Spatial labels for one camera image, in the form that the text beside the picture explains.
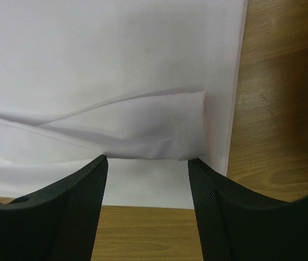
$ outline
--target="wooden table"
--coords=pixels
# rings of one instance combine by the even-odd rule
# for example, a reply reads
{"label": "wooden table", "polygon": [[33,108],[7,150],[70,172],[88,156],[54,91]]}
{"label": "wooden table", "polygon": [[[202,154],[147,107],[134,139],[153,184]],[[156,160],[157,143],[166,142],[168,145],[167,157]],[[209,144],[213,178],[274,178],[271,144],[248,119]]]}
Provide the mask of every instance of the wooden table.
{"label": "wooden table", "polygon": [[[228,176],[281,200],[308,194],[308,0],[249,1]],[[93,258],[201,261],[194,212],[105,206]]]}

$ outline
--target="white sheet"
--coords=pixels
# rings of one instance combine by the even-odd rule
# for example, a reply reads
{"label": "white sheet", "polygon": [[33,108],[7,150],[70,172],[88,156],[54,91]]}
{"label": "white sheet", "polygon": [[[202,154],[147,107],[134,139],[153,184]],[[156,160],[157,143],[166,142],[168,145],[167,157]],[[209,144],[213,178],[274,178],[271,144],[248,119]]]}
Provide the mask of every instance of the white sheet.
{"label": "white sheet", "polygon": [[[203,154],[203,94],[189,93],[196,86],[210,100],[210,163],[225,174],[245,6],[245,0],[0,0],[0,195],[43,187],[98,152]],[[172,89],[182,94],[157,98]],[[199,102],[169,101],[179,95]],[[150,107],[143,99],[153,109],[136,109]],[[196,133],[194,124],[180,128],[193,142],[181,143],[171,113],[197,120]],[[174,155],[179,146],[188,149]],[[185,161],[111,159],[109,166],[105,204],[192,208]]]}

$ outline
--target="textured black surface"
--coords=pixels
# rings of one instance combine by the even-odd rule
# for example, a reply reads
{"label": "textured black surface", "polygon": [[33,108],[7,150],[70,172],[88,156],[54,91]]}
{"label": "textured black surface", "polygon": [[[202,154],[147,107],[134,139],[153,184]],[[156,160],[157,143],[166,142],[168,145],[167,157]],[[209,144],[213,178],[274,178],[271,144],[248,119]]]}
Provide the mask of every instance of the textured black surface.
{"label": "textured black surface", "polygon": [[47,260],[90,260],[104,195],[108,164],[101,162],[69,189]]}
{"label": "textured black surface", "polygon": [[260,195],[199,159],[188,168],[204,260],[308,260],[308,197]]}
{"label": "textured black surface", "polygon": [[0,261],[89,261],[108,162],[81,170],[9,204],[0,204]]}
{"label": "textured black surface", "polygon": [[204,260],[231,260],[231,250],[217,191],[193,161],[188,163],[190,186]]}

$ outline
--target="white paper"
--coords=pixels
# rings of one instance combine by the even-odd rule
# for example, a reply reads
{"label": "white paper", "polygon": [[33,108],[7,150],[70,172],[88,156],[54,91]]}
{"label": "white paper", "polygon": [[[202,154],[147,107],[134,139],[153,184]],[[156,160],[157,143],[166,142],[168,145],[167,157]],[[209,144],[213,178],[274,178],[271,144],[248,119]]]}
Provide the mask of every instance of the white paper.
{"label": "white paper", "polygon": [[[73,115],[196,86],[210,98],[210,164],[226,174],[245,6],[245,0],[0,0],[0,122],[78,139],[51,151],[65,161],[47,172],[53,157],[21,168],[19,156],[39,159],[33,156],[42,155],[48,139],[35,135],[26,140],[32,149],[17,154],[11,148],[22,136],[12,132],[0,151],[0,195],[42,187],[97,156],[80,146],[90,142],[85,132],[80,137],[63,127]],[[90,130],[83,121],[78,126]],[[187,163],[110,159],[104,203],[192,208]]]}

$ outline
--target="wood grain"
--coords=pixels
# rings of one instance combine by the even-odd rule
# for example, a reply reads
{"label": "wood grain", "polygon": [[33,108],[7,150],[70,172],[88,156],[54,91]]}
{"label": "wood grain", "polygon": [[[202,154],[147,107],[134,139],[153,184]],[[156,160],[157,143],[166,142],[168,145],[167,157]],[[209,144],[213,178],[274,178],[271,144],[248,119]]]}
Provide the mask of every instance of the wood grain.
{"label": "wood grain", "polygon": [[250,1],[228,176],[270,197],[308,194],[308,1]]}
{"label": "wood grain", "polygon": [[[228,175],[281,200],[308,194],[308,1],[249,1]],[[201,261],[194,212],[105,206],[93,260]]]}

